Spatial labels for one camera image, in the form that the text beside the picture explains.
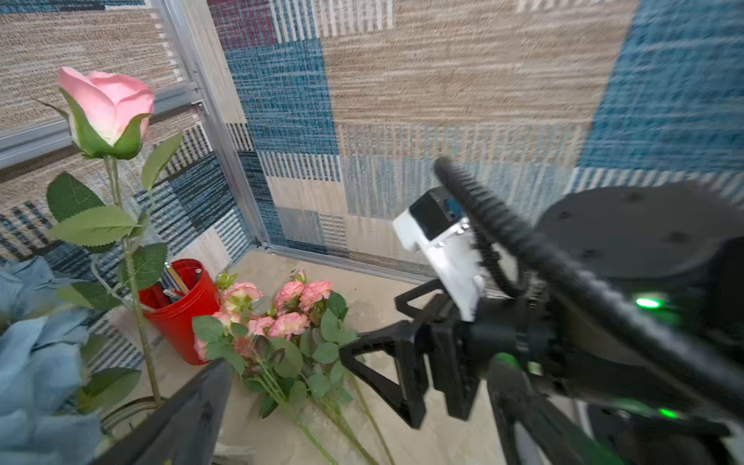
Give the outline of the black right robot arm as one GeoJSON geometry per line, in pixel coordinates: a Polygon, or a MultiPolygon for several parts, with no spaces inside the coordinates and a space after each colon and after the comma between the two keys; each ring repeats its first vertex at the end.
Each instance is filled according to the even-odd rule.
{"type": "Polygon", "coordinates": [[[394,222],[436,276],[343,365],[408,426],[486,387],[509,464],[738,464],[743,214],[695,181],[572,194],[536,226],[442,157],[394,222]]]}

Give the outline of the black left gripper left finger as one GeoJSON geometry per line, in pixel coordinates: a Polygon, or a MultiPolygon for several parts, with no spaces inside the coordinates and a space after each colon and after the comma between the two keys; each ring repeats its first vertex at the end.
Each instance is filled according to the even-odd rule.
{"type": "Polygon", "coordinates": [[[232,368],[211,362],[96,464],[209,464],[232,385],[232,368]]]}

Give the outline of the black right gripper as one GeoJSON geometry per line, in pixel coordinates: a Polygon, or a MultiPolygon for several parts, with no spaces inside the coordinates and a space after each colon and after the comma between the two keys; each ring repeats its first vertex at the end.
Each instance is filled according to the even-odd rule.
{"type": "Polygon", "coordinates": [[[396,296],[394,305],[407,321],[362,333],[339,356],[351,374],[414,429],[424,422],[429,388],[419,322],[429,323],[434,388],[445,395],[448,414],[459,420],[470,419],[480,380],[494,356],[514,358],[532,377],[558,370],[556,323],[525,298],[484,298],[476,320],[465,322],[442,281],[433,279],[396,296]]]}

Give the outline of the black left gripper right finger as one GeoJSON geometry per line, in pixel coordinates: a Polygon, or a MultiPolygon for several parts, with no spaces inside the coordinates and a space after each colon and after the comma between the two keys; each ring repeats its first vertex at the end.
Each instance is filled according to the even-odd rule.
{"type": "Polygon", "coordinates": [[[612,451],[587,436],[542,395],[533,393],[526,375],[497,356],[486,372],[487,390],[505,459],[521,463],[515,425],[552,464],[620,464],[612,451]]]}

